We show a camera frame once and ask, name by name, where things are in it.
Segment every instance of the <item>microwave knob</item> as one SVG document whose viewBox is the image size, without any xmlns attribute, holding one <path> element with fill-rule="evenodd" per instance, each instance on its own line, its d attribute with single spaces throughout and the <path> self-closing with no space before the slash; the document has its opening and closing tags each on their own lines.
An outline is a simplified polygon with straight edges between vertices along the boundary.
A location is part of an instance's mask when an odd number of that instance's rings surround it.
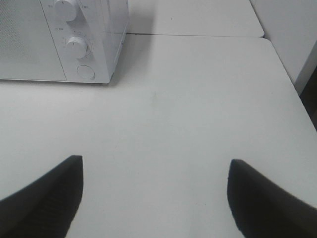
<svg viewBox="0 0 317 238">
<path fill-rule="evenodd" d="M 68 54 L 76 59 L 85 57 L 87 48 L 88 45 L 86 41 L 83 38 L 77 36 L 70 38 L 66 45 Z"/>
<path fill-rule="evenodd" d="M 56 0 L 55 11 L 65 21 L 73 21 L 77 17 L 80 7 L 76 0 Z"/>
</svg>

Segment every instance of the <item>microwave door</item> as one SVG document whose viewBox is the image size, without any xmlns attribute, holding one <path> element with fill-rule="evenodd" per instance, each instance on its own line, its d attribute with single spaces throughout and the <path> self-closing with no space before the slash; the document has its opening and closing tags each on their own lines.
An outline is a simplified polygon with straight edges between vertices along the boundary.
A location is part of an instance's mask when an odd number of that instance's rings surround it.
<svg viewBox="0 0 317 238">
<path fill-rule="evenodd" d="M 0 79 L 66 81 L 39 0 L 0 0 Z"/>
</svg>

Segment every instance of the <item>white table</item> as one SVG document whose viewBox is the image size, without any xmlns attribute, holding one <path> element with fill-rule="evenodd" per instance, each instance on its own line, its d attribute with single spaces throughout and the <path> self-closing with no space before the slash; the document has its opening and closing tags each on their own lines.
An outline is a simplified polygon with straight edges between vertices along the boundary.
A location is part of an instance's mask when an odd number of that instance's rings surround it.
<svg viewBox="0 0 317 238">
<path fill-rule="evenodd" d="M 317 135 L 265 39 L 128 36 L 109 86 L 2 81 L 0 118 L 0 198 L 84 156 L 68 238 L 242 238 L 233 158 L 317 207 Z"/>
<path fill-rule="evenodd" d="M 249 0 L 129 0 L 129 33 L 262 37 Z"/>
</svg>

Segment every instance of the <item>microwave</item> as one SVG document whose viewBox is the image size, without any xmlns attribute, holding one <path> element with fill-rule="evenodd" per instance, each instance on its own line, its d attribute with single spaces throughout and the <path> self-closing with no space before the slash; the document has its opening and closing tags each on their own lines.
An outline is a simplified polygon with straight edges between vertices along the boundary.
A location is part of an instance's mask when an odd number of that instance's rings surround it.
<svg viewBox="0 0 317 238">
<path fill-rule="evenodd" d="M 109 83 L 127 0 L 0 0 L 0 79 Z"/>
</svg>

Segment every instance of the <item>white countertop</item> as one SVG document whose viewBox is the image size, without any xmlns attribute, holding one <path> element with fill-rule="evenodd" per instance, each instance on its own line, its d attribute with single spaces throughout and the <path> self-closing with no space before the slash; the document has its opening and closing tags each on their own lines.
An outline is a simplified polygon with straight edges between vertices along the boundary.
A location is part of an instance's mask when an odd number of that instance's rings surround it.
<svg viewBox="0 0 317 238">
<path fill-rule="evenodd" d="M 317 207 L 317 134 L 265 39 L 130 35 L 109 86 L 1 81 L 0 118 L 0 198 L 84 156 L 68 238 L 242 238 L 233 158 Z"/>
<path fill-rule="evenodd" d="M 249 0 L 129 0 L 129 33 L 262 37 Z"/>
</svg>

